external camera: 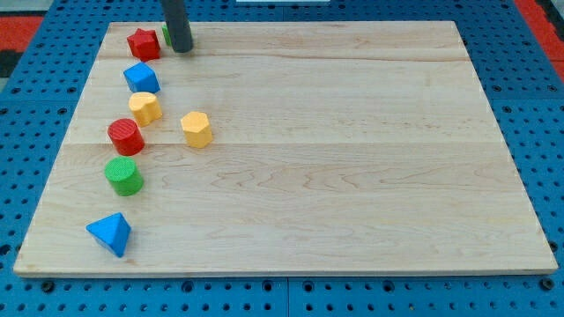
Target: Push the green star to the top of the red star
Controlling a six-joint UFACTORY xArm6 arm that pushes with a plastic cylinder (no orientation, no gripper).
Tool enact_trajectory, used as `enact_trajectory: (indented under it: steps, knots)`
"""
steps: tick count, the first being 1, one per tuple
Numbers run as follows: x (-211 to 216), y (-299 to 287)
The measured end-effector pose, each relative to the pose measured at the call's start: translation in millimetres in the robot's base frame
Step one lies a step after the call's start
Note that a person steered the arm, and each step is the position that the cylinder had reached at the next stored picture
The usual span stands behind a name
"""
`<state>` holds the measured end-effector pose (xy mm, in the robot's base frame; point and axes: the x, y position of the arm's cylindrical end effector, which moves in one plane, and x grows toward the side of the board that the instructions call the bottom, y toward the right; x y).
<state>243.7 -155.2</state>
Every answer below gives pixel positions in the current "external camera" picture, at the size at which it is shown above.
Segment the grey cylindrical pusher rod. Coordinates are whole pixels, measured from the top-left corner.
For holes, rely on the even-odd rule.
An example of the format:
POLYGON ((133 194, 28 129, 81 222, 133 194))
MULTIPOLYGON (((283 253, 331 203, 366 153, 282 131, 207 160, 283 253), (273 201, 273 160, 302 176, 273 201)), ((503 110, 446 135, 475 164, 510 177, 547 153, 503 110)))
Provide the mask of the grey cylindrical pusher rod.
POLYGON ((193 48, 192 34, 183 0, 160 0, 173 51, 188 53, 193 48))

